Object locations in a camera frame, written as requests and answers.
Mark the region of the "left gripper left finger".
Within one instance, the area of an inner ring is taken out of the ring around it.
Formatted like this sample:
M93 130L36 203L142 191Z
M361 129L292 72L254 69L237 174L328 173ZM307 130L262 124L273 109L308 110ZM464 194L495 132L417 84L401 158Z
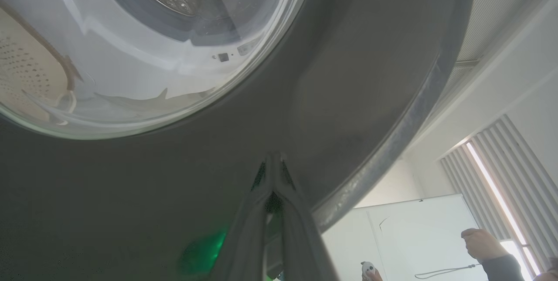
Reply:
M267 154L243 198L211 270L211 281L265 280L266 204L273 193L276 155Z

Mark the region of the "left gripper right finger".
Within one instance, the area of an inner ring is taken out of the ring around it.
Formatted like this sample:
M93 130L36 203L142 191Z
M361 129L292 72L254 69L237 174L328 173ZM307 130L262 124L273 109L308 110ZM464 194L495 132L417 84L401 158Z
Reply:
M285 281L337 281L337 273L312 213L278 156L276 195L282 204L283 272Z

